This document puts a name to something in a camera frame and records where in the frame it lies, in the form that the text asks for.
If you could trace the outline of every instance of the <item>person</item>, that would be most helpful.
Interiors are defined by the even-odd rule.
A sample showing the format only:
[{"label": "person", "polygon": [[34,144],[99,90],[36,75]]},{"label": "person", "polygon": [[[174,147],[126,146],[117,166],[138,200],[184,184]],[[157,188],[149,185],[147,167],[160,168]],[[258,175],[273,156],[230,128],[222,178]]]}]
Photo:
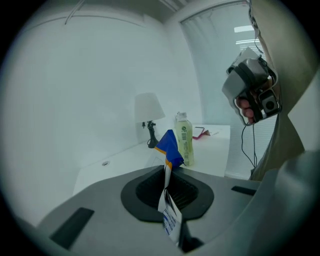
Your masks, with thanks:
[{"label": "person", "polygon": [[[279,169],[286,160],[304,152],[288,113],[307,89],[320,62],[302,25],[280,1],[250,0],[249,6],[249,18],[266,61],[278,73],[278,85],[274,91],[278,98],[281,94],[282,105],[268,147],[258,165],[251,170],[250,179],[261,181],[268,170]],[[268,81],[265,87],[271,85],[272,81]],[[236,104],[253,124],[249,102],[237,98]]]}]

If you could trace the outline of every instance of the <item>white table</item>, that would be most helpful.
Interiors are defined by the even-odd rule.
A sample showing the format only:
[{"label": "white table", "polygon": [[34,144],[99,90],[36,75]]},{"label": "white table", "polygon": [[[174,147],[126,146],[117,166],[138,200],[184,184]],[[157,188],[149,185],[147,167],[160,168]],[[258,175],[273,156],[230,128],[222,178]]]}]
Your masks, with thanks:
[{"label": "white table", "polygon": [[[204,127],[210,131],[211,136],[203,135],[198,140],[192,140],[194,164],[185,168],[224,177],[229,154],[230,126],[206,124],[193,126]],[[75,182],[73,195],[98,181],[143,169],[153,150],[144,142],[82,168]],[[109,161],[109,164],[103,166],[105,161]]]}]

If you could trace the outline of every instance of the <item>bottle of green liquid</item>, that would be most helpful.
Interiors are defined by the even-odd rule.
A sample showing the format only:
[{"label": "bottle of green liquid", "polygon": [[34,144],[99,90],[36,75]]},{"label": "bottle of green liquid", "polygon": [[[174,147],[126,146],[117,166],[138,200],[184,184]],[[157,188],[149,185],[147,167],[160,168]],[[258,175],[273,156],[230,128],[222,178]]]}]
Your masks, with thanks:
[{"label": "bottle of green liquid", "polygon": [[178,112],[175,122],[175,132],[178,140],[178,150],[186,166],[194,164],[194,149],[192,147],[192,124],[187,120],[187,113]]}]

